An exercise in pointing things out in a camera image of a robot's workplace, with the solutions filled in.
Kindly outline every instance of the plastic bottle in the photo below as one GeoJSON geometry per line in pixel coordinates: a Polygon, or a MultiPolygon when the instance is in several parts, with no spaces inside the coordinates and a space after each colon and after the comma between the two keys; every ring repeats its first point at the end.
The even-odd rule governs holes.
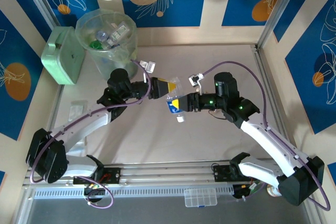
{"type": "Polygon", "coordinates": [[[98,31],[96,33],[96,39],[101,43],[101,49],[109,50],[111,49],[111,45],[108,43],[109,35],[105,31],[98,31]]]}
{"type": "Polygon", "coordinates": [[[172,104],[173,100],[178,99],[184,95],[182,85],[180,83],[180,80],[177,77],[173,78],[169,82],[175,84],[176,87],[170,93],[168,93],[167,98],[166,98],[167,105],[168,105],[170,112],[176,116],[177,121],[179,123],[182,123],[185,120],[184,111],[179,110],[178,108],[174,107],[172,104]]]}

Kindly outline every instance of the trash bin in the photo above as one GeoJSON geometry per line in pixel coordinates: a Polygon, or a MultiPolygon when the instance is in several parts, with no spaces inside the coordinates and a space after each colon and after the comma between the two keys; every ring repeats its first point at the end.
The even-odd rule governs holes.
{"type": "Polygon", "coordinates": [[[116,68],[125,69],[130,79],[137,73],[138,67],[131,62],[138,53],[138,35],[135,22],[123,13],[112,10],[97,9],[84,14],[76,24],[76,36],[81,45],[89,51],[96,66],[104,79],[109,79],[116,68]],[[116,26],[125,22],[129,27],[129,34],[118,45],[111,49],[96,49],[90,47],[97,42],[97,32],[111,34],[116,26]]]}

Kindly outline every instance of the white label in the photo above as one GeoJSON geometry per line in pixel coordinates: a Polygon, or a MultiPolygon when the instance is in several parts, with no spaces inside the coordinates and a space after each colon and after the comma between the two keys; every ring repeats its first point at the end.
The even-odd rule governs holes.
{"type": "Polygon", "coordinates": [[[253,190],[254,188],[256,188],[257,184],[256,183],[253,183],[252,185],[250,185],[249,189],[250,190],[253,190]]]}

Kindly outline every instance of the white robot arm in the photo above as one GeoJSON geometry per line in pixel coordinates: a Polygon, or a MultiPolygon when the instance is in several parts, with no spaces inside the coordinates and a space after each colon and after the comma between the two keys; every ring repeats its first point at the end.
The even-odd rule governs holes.
{"type": "MultiPolygon", "coordinates": [[[[201,78],[203,75],[199,74],[189,80],[193,86],[198,86],[201,78]]],[[[317,156],[309,158],[268,126],[260,110],[251,101],[240,97],[237,82],[229,72],[216,74],[214,82],[215,93],[190,93],[173,101],[173,105],[186,112],[220,109],[226,120],[250,135],[277,163],[267,163],[240,153],[230,161],[232,173],[273,185],[291,204],[301,204],[318,189],[306,167],[322,183],[323,161],[317,156]]]]}

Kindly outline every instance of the aluminum frame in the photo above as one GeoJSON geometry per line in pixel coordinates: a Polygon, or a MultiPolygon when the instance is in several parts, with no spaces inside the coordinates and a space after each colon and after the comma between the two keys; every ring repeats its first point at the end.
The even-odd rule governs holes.
{"type": "Polygon", "coordinates": [[[265,46],[267,39],[272,34],[276,24],[278,23],[284,10],[286,9],[289,1],[290,0],[278,0],[277,1],[258,39],[257,49],[263,48],[265,46]]]}

